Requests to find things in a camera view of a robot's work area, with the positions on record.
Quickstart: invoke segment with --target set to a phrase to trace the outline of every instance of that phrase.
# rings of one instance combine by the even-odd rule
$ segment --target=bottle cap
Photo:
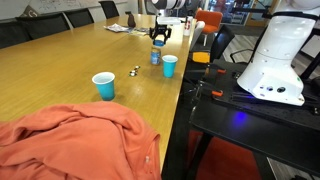
[[[161,40],[154,40],[154,45],[162,47],[164,45],[164,43]]]

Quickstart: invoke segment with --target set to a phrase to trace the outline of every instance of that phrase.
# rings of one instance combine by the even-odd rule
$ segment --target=plastic bottle
[[[192,26],[192,20],[193,17],[192,16],[187,16],[186,17],[186,24],[184,26],[184,31],[183,31],[183,35],[184,36],[190,36],[190,31],[191,31],[191,26]]]
[[[163,41],[155,40],[154,45],[151,48],[150,62],[154,65],[160,64],[161,48],[163,47]]]

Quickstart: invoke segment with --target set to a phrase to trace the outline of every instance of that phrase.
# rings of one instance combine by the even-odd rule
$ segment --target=orange fabric
[[[0,124],[0,177],[159,180],[159,138],[113,102],[51,106]]]
[[[205,34],[209,34],[219,30],[222,16],[223,14],[221,12],[204,11],[198,9],[195,18],[197,19],[197,21],[205,22],[206,25],[204,26],[202,32]]]

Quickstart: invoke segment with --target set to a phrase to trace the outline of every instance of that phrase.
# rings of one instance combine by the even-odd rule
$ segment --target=wooden table
[[[152,40],[148,36],[115,33],[103,28],[127,25],[128,16],[115,17],[81,28],[0,50],[0,120],[11,121],[45,106],[87,103],[101,98],[91,78],[113,72],[113,100],[139,113],[160,133],[162,167],[192,34],[183,36],[184,24],[172,26],[162,55],[179,58],[173,78],[165,78],[161,65],[150,64]],[[135,15],[137,27],[154,27],[155,17]],[[141,66],[135,77],[128,76]]]

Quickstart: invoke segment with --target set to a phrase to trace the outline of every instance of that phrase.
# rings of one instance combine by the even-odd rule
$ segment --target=blue cup
[[[164,77],[171,78],[174,74],[178,58],[173,55],[162,56],[163,60],[163,75]]]
[[[104,101],[110,101],[114,98],[114,78],[115,75],[111,72],[101,72],[92,77],[92,82],[96,84]]]

